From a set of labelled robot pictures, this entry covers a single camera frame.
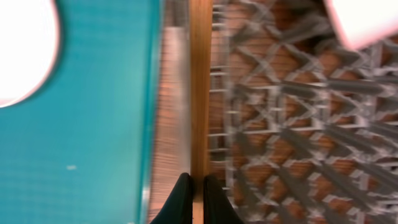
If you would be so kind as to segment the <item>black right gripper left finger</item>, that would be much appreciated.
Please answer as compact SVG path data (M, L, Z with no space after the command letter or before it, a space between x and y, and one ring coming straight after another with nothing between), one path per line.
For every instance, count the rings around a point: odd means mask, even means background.
M192 224L193 180L180 174L169 197L150 224Z

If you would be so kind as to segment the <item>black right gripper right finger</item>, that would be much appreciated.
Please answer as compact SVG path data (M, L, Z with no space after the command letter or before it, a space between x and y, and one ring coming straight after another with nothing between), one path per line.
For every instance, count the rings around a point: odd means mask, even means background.
M204 224L243 224L230 204L217 178L207 175L204 179Z

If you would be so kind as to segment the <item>wooden chopstick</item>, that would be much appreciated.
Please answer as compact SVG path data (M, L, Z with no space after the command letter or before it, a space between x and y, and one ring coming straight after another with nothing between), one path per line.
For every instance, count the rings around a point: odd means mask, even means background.
M191 169L195 184L193 223L205 222L203 182L209 174L208 109L211 64L212 0L189 1Z

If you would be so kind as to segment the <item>large pink plate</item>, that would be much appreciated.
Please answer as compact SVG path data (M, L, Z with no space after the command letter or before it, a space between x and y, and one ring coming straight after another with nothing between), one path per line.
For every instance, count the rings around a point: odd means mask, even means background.
M54 0L1 0L1 107L32 96L50 76L60 48Z

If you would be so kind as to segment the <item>small pink bowl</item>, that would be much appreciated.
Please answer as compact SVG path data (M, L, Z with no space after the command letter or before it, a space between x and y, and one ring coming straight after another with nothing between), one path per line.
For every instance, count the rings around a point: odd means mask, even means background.
M397 0L324 0L341 44L358 50L397 33Z

